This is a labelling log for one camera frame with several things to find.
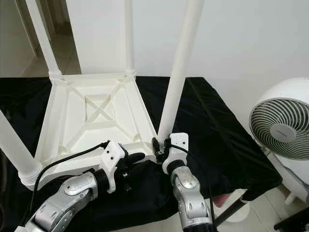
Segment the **white plastic children tabletop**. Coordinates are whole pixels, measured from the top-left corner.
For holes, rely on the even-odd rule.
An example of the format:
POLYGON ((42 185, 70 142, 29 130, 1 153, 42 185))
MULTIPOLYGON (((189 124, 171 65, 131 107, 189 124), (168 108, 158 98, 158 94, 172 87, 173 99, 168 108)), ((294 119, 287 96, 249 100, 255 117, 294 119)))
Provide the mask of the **white plastic children tabletop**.
POLYGON ((152 139, 156 130, 136 83, 134 72, 62 74, 51 76, 52 89, 44 112, 34 159, 49 169, 43 186, 66 175, 97 169, 101 152, 61 162, 106 141, 120 143, 129 153, 156 161, 152 139))

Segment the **pink plastic piece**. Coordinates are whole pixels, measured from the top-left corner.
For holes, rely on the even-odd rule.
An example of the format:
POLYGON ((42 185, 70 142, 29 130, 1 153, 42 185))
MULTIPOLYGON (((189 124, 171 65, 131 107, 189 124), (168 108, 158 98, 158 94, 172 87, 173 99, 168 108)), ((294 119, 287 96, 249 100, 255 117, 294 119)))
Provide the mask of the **pink plastic piece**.
POLYGON ((214 195, 211 197, 212 203, 218 208, 222 208, 227 199, 229 199, 230 194, 220 194, 220 195, 214 195))

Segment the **black metal table leg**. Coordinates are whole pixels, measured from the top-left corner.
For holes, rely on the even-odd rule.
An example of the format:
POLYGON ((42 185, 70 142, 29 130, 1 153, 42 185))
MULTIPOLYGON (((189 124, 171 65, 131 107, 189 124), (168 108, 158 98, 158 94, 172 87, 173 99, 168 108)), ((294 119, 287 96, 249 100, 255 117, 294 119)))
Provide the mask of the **black metal table leg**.
POLYGON ((244 199, 237 199, 234 203, 226 208, 221 214, 219 214, 216 218, 213 219, 214 227, 218 227, 226 221, 229 217, 235 214, 238 210, 240 210, 243 206, 245 206, 249 201, 245 201, 244 199))

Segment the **black metal shelf rack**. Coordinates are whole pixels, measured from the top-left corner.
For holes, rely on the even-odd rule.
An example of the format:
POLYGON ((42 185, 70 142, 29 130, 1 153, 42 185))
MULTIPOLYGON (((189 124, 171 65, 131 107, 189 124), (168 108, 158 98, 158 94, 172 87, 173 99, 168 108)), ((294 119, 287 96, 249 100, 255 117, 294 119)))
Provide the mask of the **black metal shelf rack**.
POLYGON ((280 222, 273 226, 278 232, 309 232, 309 222, 291 221, 280 222))

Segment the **white pedestal fan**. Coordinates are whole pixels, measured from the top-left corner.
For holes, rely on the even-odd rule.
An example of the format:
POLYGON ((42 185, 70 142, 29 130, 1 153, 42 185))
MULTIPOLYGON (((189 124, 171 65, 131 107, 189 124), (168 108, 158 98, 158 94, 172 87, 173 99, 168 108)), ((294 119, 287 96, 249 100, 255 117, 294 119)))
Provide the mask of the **white pedestal fan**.
POLYGON ((272 155, 290 194, 309 205, 309 78, 283 80, 267 89, 250 111, 250 130, 272 155))

